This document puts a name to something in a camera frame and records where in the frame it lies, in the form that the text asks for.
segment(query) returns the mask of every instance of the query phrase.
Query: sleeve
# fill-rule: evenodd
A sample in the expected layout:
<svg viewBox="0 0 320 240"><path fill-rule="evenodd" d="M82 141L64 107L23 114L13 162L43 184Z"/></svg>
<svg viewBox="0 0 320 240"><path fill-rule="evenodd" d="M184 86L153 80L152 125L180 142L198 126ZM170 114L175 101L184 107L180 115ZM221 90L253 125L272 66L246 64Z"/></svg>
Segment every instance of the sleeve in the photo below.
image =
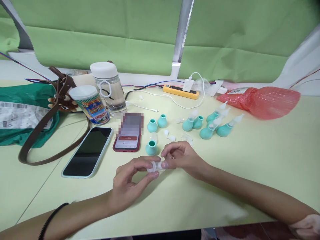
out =
<svg viewBox="0 0 320 240"><path fill-rule="evenodd" d="M293 231L305 240L320 240L320 215L311 214L290 225Z"/></svg>

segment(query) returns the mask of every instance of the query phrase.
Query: pink plastic bag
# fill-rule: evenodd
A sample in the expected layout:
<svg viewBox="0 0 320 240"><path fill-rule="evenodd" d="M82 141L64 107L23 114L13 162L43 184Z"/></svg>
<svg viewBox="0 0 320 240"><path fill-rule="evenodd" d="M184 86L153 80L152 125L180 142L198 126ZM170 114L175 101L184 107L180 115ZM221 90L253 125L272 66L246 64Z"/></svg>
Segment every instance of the pink plastic bag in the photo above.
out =
<svg viewBox="0 0 320 240"><path fill-rule="evenodd" d="M284 88L237 88L217 97L221 102L249 111L260 119L287 115L299 102L300 93Z"/></svg>

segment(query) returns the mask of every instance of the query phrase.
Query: brown leather strap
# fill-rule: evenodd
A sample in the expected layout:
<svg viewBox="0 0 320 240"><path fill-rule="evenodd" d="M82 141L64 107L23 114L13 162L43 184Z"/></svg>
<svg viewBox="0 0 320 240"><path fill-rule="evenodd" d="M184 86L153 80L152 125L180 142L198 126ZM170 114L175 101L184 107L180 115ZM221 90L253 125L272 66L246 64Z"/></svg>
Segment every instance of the brown leather strap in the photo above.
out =
<svg viewBox="0 0 320 240"><path fill-rule="evenodd" d="M57 153L56 155L54 155L54 156L52 156L52 157L50 157L48 159L42 160L40 162L30 163L30 162L27 161L28 152L30 151L30 148L33 146L33 144L35 143L35 141L38 138L39 134L41 133L43 128L47 125L49 120L56 114L56 112L61 107L61 105L63 104L65 96L66 96L67 92L69 91L69 89L71 87L76 87L75 83L73 82L72 77L61 73L55 67L51 66L49 69L59 77L59 80L56 83L45 80L46 82L49 82L50 84L52 84L52 86L56 90L56 95L55 95L55 100L54 100L54 103L53 103L53 107L41 119L41 121L38 123L38 125L34 128L32 133L29 135L28 139L26 140L26 142L22 146L22 148L21 148L21 150L19 152L19 156L18 156L18 159L19 159L19 161L21 163L32 165L32 166L43 165L43 164L52 162L52 161L57 160L58 158L62 157L63 155L65 155L66 153L68 153L72 149L74 149L76 146L78 146L81 143L81 141L84 139L84 137L87 135L89 130L90 130L90 126L89 126L90 120L87 118L88 126L87 126L86 132L77 141L75 141L73 144L71 144L69 147L67 147L63 151Z"/></svg>

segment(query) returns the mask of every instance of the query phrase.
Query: yellow power strip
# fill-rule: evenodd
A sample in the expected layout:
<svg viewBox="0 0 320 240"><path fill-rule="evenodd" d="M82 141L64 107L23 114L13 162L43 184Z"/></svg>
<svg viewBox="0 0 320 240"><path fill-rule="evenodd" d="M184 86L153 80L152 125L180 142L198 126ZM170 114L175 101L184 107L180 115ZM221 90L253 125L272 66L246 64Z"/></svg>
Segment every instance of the yellow power strip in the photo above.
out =
<svg viewBox="0 0 320 240"><path fill-rule="evenodd" d="M198 91L191 90L190 92L186 92L186 91L183 91L182 88L180 88L180 87L175 87L175 86L171 86L171 85L164 85L163 91L167 92L167 93L179 95L181 97L191 98L191 99L198 99L198 97L199 97Z"/></svg>

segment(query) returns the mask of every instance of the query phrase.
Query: phone case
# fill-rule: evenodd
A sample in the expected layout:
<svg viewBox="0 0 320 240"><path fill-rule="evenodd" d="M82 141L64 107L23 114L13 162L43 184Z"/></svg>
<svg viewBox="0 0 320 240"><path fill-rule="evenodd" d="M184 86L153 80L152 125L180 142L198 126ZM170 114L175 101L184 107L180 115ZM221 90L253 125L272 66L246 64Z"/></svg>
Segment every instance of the phone case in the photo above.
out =
<svg viewBox="0 0 320 240"><path fill-rule="evenodd" d="M79 149L79 147L81 146L81 144L84 142L84 140L85 140L85 139L87 138L87 136L89 135L90 131L87 133L87 135L86 135L85 138L82 140L82 142L79 144L79 147L77 147L76 151L73 153L72 157L70 158L70 160L68 161L68 163L66 164L66 166L63 168L63 170L62 170L62 172L61 172L61 177L64 177L64 178L90 178L91 176L93 176L93 175L96 173L96 171L97 171L97 169L98 169L98 166L100 165L101 159L102 159L102 157L103 157L103 153L105 152L105 150L106 150L107 146L109 145L109 142L110 142L110 140L111 140L111 138L112 138L113 129L112 129L112 128L110 128L110 129L111 129L110 135L109 135L109 137L108 137L108 139L107 139L107 141L106 141L103 149L101 150L100 156L99 156L99 158L98 158L98 160L97 160L96 165L94 166L94 168L93 168L93 170L92 170L92 173L91 173L89 176L84 176L84 177L83 177L83 176L68 176L68 175L64 175L63 172L64 172L65 168L68 166L68 164L69 164L69 162L71 161L71 159L73 158L73 156L74 156L74 155L76 154L76 152L78 151L78 149Z"/></svg>
<svg viewBox="0 0 320 240"><path fill-rule="evenodd" d="M116 142L118 140L118 138L116 138L116 140L114 140L114 143L113 143L113 150L115 152L138 152L139 151L139 148L140 148L140 139L141 139L141 135L139 135L139 138L138 138L138 144L137 144L137 148L136 149L118 149L118 148L115 148L115 145L116 145Z"/></svg>

